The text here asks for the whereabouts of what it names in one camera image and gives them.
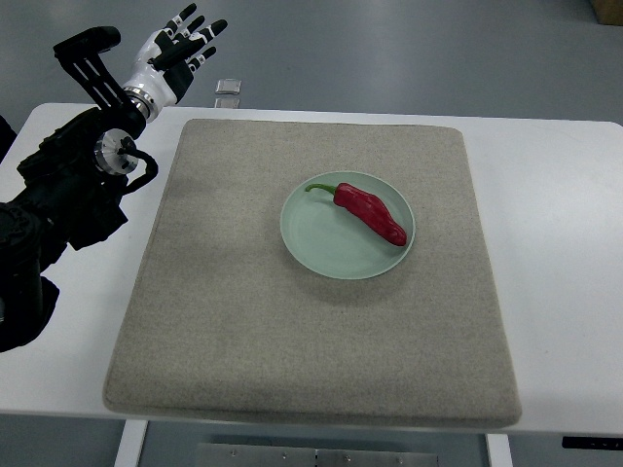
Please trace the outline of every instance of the gray floor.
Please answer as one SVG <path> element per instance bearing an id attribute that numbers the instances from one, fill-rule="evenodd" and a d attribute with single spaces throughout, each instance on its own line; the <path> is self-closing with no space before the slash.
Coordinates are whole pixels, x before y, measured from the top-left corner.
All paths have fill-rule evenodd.
<path id="1" fill-rule="evenodd" d="M 102 59 L 128 78 L 134 53 L 185 2 L 2 0 L 0 115 L 19 130 L 44 102 L 86 102 L 52 46 L 96 25 L 122 44 Z M 212 107 L 220 78 L 242 80 L 241 107 L 309 111 L 612 121 L 623 124 L 623 27 L 596 23 L 589 0 L 198 1 L 230 26 L 181 105 Z M 0 416 L 0 465 L 111 466 L 123 423 Z M 440 438 L 249 426 L 254 440 L 311 440 L 437 449 Z M 212 425 L 153 423 L 142 466 L 193 465 L 197 442 L 232 436 Z M 445 456 L 486 464 L 478 437 L 447 435 Z M 517 466 L 621 465 L 620 452 L 562 450 L 559 436 L 512 437 Z"/>

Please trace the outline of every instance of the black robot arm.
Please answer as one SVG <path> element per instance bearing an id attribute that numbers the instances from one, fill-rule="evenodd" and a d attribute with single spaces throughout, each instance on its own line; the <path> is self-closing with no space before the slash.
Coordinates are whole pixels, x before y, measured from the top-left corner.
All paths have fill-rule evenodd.
<path id="1" fill-rule="evenodd" d="M 0 202 L 0 352 L 33 341 L 50 321 L 59 291 L 41 272 L 67 243 L 76 250 L 93 245 L 127 222 L 122 197 L 158 173 L 156 162 L 133 139 L 163 107 L 179 101 L 197 63 L 214 50 L 196 53 L 227 24 L 220 20 L 193 32 L 201 18 L 184 28 L 195 9 L 190 5 L 152 34 L 124 88 L 99 58 L 120 42 L 114 27 L 92 28 L 54 47 L 63 69 L 98 108 L 57 129 L 22 161 L 24 190 Z M 140 160 L 145 173 L 128 184 L 127 175 Z"/>

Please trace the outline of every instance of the metal plate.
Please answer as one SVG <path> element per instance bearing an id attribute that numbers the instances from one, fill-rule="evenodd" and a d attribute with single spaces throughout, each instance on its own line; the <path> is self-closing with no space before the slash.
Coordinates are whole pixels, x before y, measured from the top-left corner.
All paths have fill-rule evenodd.
<path id="1" fill-rule="evenodd" d="M 197 467 L 437 467 L 415 452 L 199 444 Z"/>

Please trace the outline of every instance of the plate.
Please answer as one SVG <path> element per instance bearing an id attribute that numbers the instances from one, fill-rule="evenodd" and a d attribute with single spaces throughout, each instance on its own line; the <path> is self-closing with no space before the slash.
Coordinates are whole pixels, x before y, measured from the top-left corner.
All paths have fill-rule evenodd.
<path id="1" fill-rule="evenodd" d="M 347 182 L 379 197 L 407 233 L 407 245 L 395 246 L 363 221 L 333 203 L 333 195 L 305 187 Z M 406 199 L 383 180 L 367 173 L 339 171 L 316 175 L 297 187 L 281 210 L 281 236 L 296 260 L 308 269 L 336 279 L 365 279 L 400 263 L 413 245 L 416 220 Z"/>

